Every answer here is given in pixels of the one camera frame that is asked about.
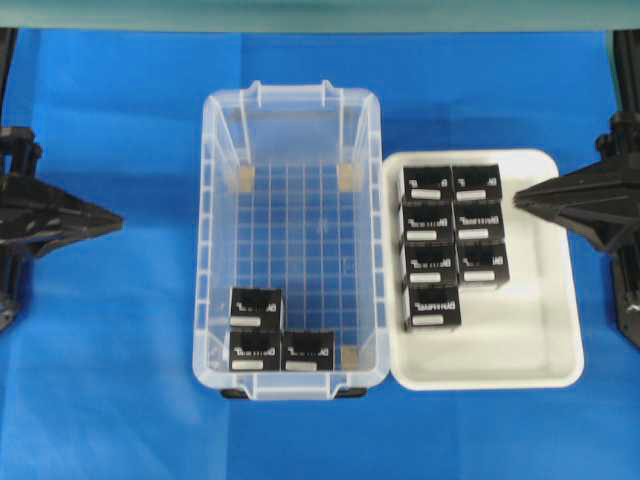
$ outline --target blue surface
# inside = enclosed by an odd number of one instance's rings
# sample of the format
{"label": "blue surface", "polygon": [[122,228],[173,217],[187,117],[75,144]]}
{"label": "blue surface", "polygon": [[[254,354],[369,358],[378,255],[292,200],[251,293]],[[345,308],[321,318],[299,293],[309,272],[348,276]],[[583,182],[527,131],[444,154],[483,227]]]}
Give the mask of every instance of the blue surface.
{"label": "blue surface", "polygon": [[220,88],[364,86],[387,156],[536,147],[596,160],[615,110],[605,37],[21,32],[5,122],[39,171],[123,214],[121,233],[34,267],[0,336],[0,478],[640,477],[640,354],[614,328],[606,259],[571,237],[585,346],[563,390],[229,402],[191,372],[201,107]]}

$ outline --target white label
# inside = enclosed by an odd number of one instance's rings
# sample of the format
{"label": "white label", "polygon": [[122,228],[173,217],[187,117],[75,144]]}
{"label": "white label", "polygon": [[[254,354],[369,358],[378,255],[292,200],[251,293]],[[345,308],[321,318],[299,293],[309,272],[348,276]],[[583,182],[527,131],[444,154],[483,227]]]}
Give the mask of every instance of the white label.
{"label": "white label", "polygon": [[456,198],[460,201],[464,200],[484,200],[487,198],[487,192],[484,190],[467,190],[466,192],[456,193]]}
{"label": "white label", "polygon": [[411,303],[409,302],[409,289],[404,290],[404,314],[405,318],[411,315]]}
{"label": "white label", "polygon": [[262,360],[233,360],[231,370],[262,370]]}
{"label": "white label", "polygon": [[412,273],[409,275],[411,283],[438,283],[440,281],[439,273]]}
{"label": "white label", "polygon": [[458,231],[460,240],[476,240],[480,238],[489,238],[489,230],[486,228],[472,228],[469,230]]}
{"label": "white label", "polygon": [[413,324],[417,327],[443,325],[444,317],[442,315],[416,315],[413,317]]}
{"label": "white label", "polygon": [[411,198],[419,200],[440,200],[440,190],[427,190],[424,188],[413,188]]}
{"label": "white label", "polygon": [[496,274],[491,270],[464,272],[465,282],[493,282],[495,279]]}
{"label": "white label", "polygon": [[407,232],[407,240],[419,241],[419,240],[435,240],[438,238],[438,234],[435,230],[423,230],[419,232]]}
{"label": "white label", "polygon": [[232,327],[259,327],[260,317],[231,317],[229,323]]}
{"label": "white label", "polygon": [[318,370],[316,362],[300,362],[295,360],[287,360],[284,365],[285,370],[292,372],[315,372]]}
{"label": "white label", "polygon": [[402,268],[402,276],[407,274],[407,257],[404,254],[404,245],[400,249],[400,266]]}

